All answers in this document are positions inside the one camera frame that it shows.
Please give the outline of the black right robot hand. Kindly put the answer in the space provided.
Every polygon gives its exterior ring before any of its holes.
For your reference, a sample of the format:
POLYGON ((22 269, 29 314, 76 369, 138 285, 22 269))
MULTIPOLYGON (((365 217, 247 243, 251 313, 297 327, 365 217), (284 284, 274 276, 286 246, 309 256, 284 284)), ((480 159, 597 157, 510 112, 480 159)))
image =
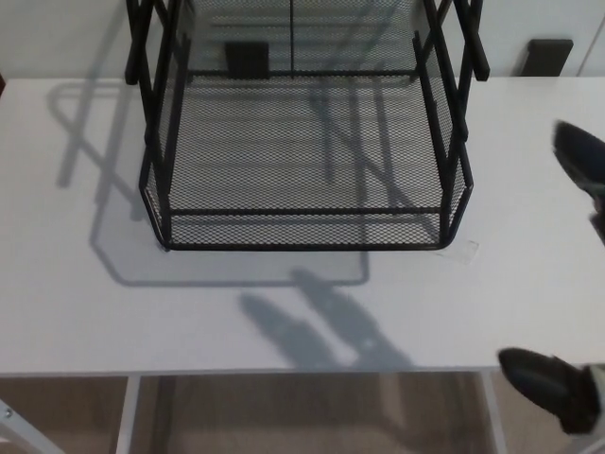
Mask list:
MULTIPOLYGON (((566 121, 558 121, 553 152, 572 182, 593 200, 591 218, 604 236, 604 142, 566 121)), ((504 377, 523 397, 554 415, 568 435, 588 435, 604 425, 604 367, 576 367, 517 347, 498 352, 504 377)))

